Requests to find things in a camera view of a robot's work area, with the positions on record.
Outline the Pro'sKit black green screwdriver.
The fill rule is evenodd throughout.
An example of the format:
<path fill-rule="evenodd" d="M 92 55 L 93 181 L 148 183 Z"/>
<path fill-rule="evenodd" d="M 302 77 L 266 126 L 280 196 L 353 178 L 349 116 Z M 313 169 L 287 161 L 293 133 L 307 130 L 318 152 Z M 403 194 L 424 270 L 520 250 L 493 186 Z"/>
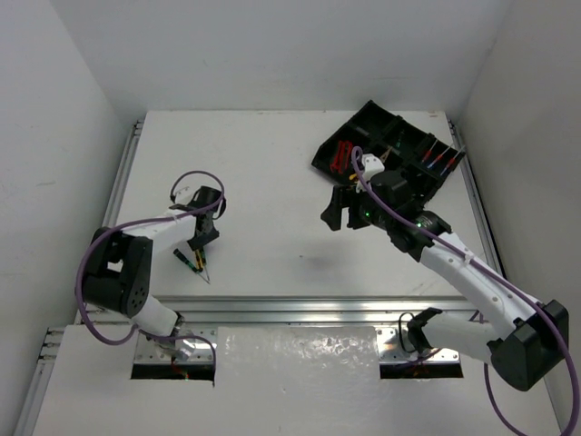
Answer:
<path fill-rule="evenodd" d="M 396 144 L 395 144 L 396 148 L 399 149 L 401 147 L 401 145 L 403 144 L 404 136 L 405 136 L 405 131 L 400 131 L 399 135 L 398 135 L 398 139 L 397 139 Z"/>

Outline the red black folding saw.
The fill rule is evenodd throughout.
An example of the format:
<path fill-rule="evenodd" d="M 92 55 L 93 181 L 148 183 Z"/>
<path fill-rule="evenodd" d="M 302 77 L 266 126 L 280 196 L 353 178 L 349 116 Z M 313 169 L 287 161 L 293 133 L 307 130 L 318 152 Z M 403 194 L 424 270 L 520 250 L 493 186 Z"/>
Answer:
<path fill-rule="evenodd" d="M 338 142 L 336 153 L 330 163 L 330 170 L 333 173 L 344 174 L 349 169 L 352 148 L 351 141 Z"/>

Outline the black green precision screwdriver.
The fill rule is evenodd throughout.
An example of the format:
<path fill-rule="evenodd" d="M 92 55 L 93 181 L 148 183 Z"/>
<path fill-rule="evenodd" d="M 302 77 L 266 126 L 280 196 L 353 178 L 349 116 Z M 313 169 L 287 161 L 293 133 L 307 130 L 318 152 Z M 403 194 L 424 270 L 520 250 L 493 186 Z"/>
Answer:
<path fill-rule="evenodd" d="M 184 265 L 186 265 L 194 273 L 201 273 L 203 268 L 198 263 L 191 262 L 180 250 L 175 249 L 173 255 Z"/>

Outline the small yellow utility knife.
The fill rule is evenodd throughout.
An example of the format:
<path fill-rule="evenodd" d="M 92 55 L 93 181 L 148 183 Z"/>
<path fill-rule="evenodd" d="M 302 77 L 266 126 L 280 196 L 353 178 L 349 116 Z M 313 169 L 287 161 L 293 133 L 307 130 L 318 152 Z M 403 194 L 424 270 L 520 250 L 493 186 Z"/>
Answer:
<path fill-rule="evenodd" d="M 204 262 L 199 250 L 194 252 L 195 265 L 198 273 L 203 271 Z"/>

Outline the yellow needle-nose pliers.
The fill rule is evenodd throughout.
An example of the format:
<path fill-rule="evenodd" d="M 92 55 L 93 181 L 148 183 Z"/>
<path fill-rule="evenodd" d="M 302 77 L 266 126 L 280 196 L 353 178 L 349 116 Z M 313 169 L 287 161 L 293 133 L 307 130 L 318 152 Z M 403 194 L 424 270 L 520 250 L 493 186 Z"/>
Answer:
<path fill-rule="evenodd" d="M 383 163 L 385 163 L 385 162 L 386 162 L 386 160 L 387 160 L 387 158 L 388 158 L 388 156 L 389 156 L 389 154 L 390 154 L 391 150 L 392 150 L 392 148 L 391 148 L 391 147 L 389 147 L 389 148 L 388 148 L 388 149 L 387 149 L 387 150 L 386 150 L 386 151 L 385 151 L 385 152 L 384 152 L 384 153 L 383 153 L 383 154 L 382 154 L 382 155 L 379 157 L 379 159 L 380 159 L 380 160 L 381 160 Z M 353 181 L 353 180 L 356 180 L 356 179 L 357 179 L 357 175 L 356 175 L 356 174 L 354 174 L 354 173 L 353 173 L 353 174 L 351 174 L 351 175 L 350 175 L 350 180 L 351 180 L 351 181 Z"/>

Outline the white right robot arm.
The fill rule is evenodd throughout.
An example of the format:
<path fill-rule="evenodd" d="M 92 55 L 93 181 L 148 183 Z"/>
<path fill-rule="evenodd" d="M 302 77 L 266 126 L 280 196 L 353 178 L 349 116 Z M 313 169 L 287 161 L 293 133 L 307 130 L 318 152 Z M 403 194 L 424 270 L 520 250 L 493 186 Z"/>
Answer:
<path fill-rule="evenodd" d="M 397 173 L 375 174 L 368 187 L 336 185 L 321 220 L 338 231 L 374 226 L 402 253 L 442 277 L 483 314 L 472 324 L 429 307 L 408 321 L 403 344 L 424 354 L 451 348 L 492 366 L 519 391 L 530 390 L 568 356 L 569 316 L 558 301 L 518 293 L 483 263 L 436 213 L 416 202 Z"/>

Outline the blue red screwdriver large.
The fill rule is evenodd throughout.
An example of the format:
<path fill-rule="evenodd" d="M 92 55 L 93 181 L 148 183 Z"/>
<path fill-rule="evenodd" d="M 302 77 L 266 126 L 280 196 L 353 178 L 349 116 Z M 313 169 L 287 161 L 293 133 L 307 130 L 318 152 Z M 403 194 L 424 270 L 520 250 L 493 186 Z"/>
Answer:
<path fill-rule="evenodd" d="M 444 166 L 444 168 L 440 172 L 440 174 L 439 174 L 440 176 L 444 176 L 446 173 L 449 172 L 451 167 L 455 164 L 455 161 L 464 152 L 464 149 L 465 149 L 465 147 L 462 146 L 459 150 L 456 151 L 456 153 L 448 160 L 448 162 L 446 163 L 446 165 Z"/>

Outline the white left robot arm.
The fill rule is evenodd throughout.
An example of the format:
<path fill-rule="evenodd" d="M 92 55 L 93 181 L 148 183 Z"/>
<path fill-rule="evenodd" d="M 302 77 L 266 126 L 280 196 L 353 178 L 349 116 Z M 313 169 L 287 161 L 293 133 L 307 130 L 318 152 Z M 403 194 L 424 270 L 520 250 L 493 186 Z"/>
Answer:
<path fill-rule="evenodd" d="M 226 209 L 222 193 L 210 186 L 186 198 L 152 223 L 95 232 L 97 246 L 81 272 L 81 301 L 121 314 L 150 337 L 175 336 L 181 315 L 150 291 L 154 257 L 168 252 L 189 271 L 207 273 L 205 247 L 220 236 L 214 222 Z"/>

